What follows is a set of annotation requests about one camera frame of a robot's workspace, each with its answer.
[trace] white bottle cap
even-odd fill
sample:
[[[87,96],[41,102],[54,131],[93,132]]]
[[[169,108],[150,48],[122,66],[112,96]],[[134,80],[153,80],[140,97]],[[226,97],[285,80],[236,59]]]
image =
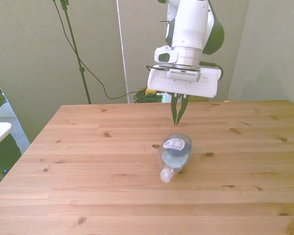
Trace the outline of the white bottle cap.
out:
[[[164,183],[169,183],[173,177],[172,169],[165,167],[160,173],[160,178]]]

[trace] plastic bottle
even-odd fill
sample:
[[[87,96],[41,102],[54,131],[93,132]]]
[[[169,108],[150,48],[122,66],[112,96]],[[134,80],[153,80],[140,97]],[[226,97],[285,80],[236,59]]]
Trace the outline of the plastic bottle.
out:
[[[192,140],[186,135],[174,133],[165,139],[159,148],[160,178],[164,183],[169,183],[190,161],[191,150]]]

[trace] light stand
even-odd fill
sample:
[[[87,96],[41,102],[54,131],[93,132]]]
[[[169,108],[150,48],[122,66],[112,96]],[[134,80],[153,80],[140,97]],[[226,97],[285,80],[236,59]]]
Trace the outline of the light stand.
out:
[[[82,79],[83,79],[84,88],[85,88],[85,92],[86,92],[86,95],[87,95],[88,103],[92,104],[91,101],[90,101],[88,88],[87,88],[87,84],[86,84],[86,80],[85,80],[85,76],[84,76],[85,69],[84,69],[84,67],[82,67],[82,64],[80,62],[80,58],[78,56],[78,51],[77,51],[77,47],[76,47],[76,43],[75,43],[75,39],[74,39],[72,27],[71,27],[69,15],[68,15],[67,5],[69,5],[69,0],[60,0],[60,2],[61,2],[62,9],[64,10],[65,16],[67,18],[67,22],[68,22],[68,26],[69,26],[69,29],[70,29],[72,42],[73,42],[73,46],[74,46],[74,51],[75,51],[75,54],[76,54],[76,57],[77,57],[78,65],[79,65],[79,71],[80,71],[80,74],[82,75]]]

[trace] wooden table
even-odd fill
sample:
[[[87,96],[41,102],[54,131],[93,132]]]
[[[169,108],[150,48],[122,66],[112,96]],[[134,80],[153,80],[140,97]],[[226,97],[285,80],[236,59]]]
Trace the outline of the wooden table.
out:
[[[157,148],[193,158],[169,184]],[[0,183],[0,235],[294,235],[294,105],[62,106]]]

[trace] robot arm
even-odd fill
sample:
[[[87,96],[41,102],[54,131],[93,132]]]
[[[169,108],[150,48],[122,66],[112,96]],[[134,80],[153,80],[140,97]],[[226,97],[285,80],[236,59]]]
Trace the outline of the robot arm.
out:
[[[148,87],[174,94],[214,97],[221,71],[201,68],[202,54],[223,44],[224,30],[209,0],[169,0],[168,45],[155,51]]]

